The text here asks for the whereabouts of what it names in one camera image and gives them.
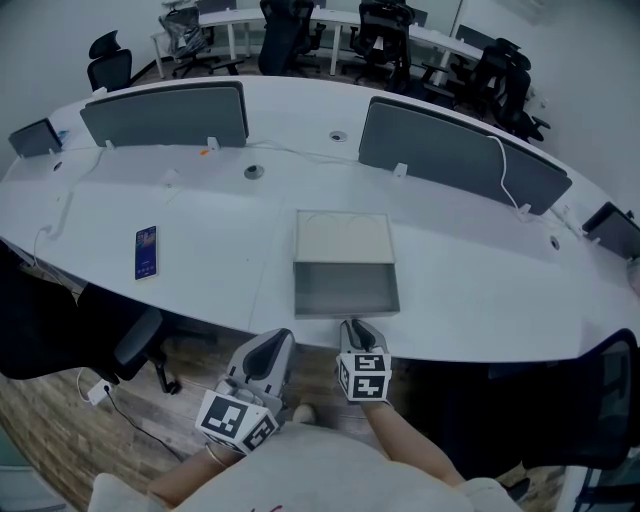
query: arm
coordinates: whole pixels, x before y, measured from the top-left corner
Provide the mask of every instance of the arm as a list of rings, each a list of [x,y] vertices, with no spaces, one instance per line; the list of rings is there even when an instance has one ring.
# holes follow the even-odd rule
[[[383,402],[363,402],[362,409],[391,460],[420,469],[452,487],[464,482],[449,457],[392,407]]]
[[[213,453],[228,467],[238,462],[242,455],[215,443],[209,444]],[[200,487],[226,468],[218,464],[208,450],[200,450],[179,466],[152,481],[149,494],[155,495],[171,507],[177,507]]]

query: power outlet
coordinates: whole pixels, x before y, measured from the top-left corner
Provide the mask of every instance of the power outlet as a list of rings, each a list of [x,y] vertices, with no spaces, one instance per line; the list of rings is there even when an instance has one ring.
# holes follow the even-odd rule
[[[89,393],[87,393],[87,397],[89,398],[89,402],[91,402],[91,405],[98,405],[105,398],[107,398],[107,392],[104,389],[105,387],[109,390],[109,393],[111,393],[113,387],[104,379],[102,379],[89,390]]]

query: wall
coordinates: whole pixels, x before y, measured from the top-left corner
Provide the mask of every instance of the wall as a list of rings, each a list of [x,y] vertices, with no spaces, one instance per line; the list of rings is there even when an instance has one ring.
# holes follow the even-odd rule
[[[89,47],[118,30],[133,72],[151,62],[161,0],[0,2],[0,177],[15,158],[8,135],[56,108],[88,97]]]
[[[532,24],[494,0],[466,0],[462,23],[522,46],[552,125],[539,144],[640,213],[640,8],[636,0],[558,0]]]

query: gray tray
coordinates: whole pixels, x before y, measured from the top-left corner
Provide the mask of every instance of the gray tray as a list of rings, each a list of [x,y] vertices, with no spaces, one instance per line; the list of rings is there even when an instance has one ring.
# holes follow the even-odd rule
[[[393,264],[295,263],[295,316],[362,317],[400,311]]]

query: curved desk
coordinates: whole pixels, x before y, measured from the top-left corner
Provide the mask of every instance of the curved desk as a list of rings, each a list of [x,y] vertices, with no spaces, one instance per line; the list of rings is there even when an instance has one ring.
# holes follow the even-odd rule
[[[331,50],[331,75],[336,74],[336,65],[340,53],[340,34],[342,26],[360,26],[360,15],[355,12],[334,11],[332,9],[320,9],[315,8],[311,15],[312,21],[318,21],[321,23],[331,23],[335,26],[333,35],[333,47]],[[236,55],[236,38],[233,25],[244,24],[245,34],[245,55],[251,55],[251,48],[249,44],[249,23],[255,21],[264,22],[264,15],[259,8],[254,9],[237,9],[220,12],[212,12],[200,15],[200,26],[215,27],[218,25],[227,26],[227,36],[229,38],[229,55],[231,59],[235,59]],[[164,68],[162,65],[162,58],[160,55],[160,48],[158,46],[158,37],[163,32],[153,34],[151,41],[153,43],[154,52],[156,55],[156,65],[158,66],[158,73],[161,78],[164,78]],[[430,30],[418,25],[412,25],[409,27],[409,37],[412,41],[419,44],[426,44],[428,46],[437,46],[447,52],[452,52],[463,57],[469,57],[474,60],[480,60],[482,57],[482,50],[479,50],[473,46],[470,46],[462,41],[459,41],[453,37],[449,37],[436,30]]]
[[[204,156],[188,146],[102,152],[78,114],[85,102],[56,111],[54,127],[71,131],[64,151],[12,166],[0,186],[0,236],[32,253],[38,231],[51,225],[38,258],[81,279],[213,324],[287,327],[299,343],[337,347],[338,320],[293,316],[295,210],[381,212],[392,222],[401,312],[371,323],[396,357],[574,358],[621,327],[640,332],[640,299],[622,259],[576,239],[549,213],[522,224],[494,201],[359,164],[358,146],[370,99],[386,96],[500,133],[566,170],[574,184],[558,204],[584,221],[609,198],[574,170],[484,123],[393,94],[309,79],[238,80],[249,144]],[[333,130],[348,139],[332,141]],[[265,168],[260,180],[243,176],[253,164]],[[134,236],[152,225],[159,274],[136,282]]]

